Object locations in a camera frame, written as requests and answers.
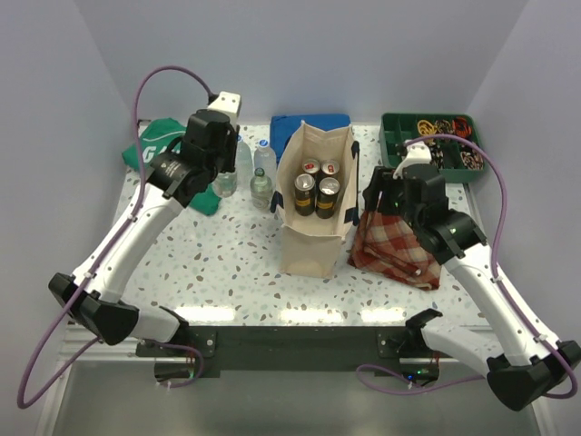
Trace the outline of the green cap soda bottle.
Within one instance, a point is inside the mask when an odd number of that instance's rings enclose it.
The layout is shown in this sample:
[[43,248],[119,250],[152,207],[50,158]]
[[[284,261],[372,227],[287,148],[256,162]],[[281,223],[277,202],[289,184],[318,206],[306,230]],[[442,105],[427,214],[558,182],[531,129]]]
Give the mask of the green cap soda bottle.
[[267,211],[271,204],[273,186],[271,178],[262,168],[256,168],[254,170],[254,176],[251,178],[250,188],[253,206],[259,210]]

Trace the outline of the beige canvas tote bag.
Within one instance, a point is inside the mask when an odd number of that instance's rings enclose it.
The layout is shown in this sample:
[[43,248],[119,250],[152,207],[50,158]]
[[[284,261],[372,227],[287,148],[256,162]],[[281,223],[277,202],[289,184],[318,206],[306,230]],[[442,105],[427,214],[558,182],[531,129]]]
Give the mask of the beige canvas tote bag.
[[[302,173],[302,162],[340,163],[340,193],[334,214],[300,216],[295,209],[294,182]],[[271,210],[282,220],[281,266],[284,273],[330,278],[340,256],[341,245],[351,228],[359,224],[359,143],[352,126],[321,130],[301,122],[279,161]]]

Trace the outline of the Pocari Sweat bottle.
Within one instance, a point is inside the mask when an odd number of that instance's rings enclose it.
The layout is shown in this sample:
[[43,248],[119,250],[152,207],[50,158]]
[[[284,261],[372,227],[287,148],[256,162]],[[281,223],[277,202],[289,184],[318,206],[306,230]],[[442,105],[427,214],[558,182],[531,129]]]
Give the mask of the Pocari Sweat bottle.
[[248,188],[253,177],[253,158],[251,148],[240,135],[238,136],[235,167],[238,187],[241,189]]
[[254,151],[253,161],[255,169],[261,168],[273,183],[276,182],[276,154],[266,139],[258,142],[258,146]]

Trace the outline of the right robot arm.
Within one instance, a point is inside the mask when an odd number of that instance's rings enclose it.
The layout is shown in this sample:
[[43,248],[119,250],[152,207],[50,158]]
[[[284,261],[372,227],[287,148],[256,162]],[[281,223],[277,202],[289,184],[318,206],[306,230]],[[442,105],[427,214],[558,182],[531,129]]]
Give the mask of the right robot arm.
[[437,351],[464,363],[485,377],[512,411],[572,377],[580,363],[579,344],[559,339],[501,277],[485,234],[470,215],[450,207],[446,182],[435,166],[412,164],[400,172],[377,166],[363,198],[367,212],[398,217],[410,227],[420,247],[468,292],[496,336],[487,340],[427,309],[406,322],[410,354]]

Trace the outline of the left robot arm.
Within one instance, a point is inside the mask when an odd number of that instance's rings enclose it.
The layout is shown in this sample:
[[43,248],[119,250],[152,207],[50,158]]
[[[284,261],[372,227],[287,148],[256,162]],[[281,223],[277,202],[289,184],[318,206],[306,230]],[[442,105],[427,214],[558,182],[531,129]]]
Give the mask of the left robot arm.
[[128,337],[154,340],[168,356],[188,345],[186,321],[176,313],[139,309],[123,302],[126,285],[160,233],[219,173],[234,169],[238,115],[201,109],[184,135],[172,140],[146,169],[124,216],[98,248],[70,275],[56,273],[48,284],[68,314],[97,338],[115,345]]

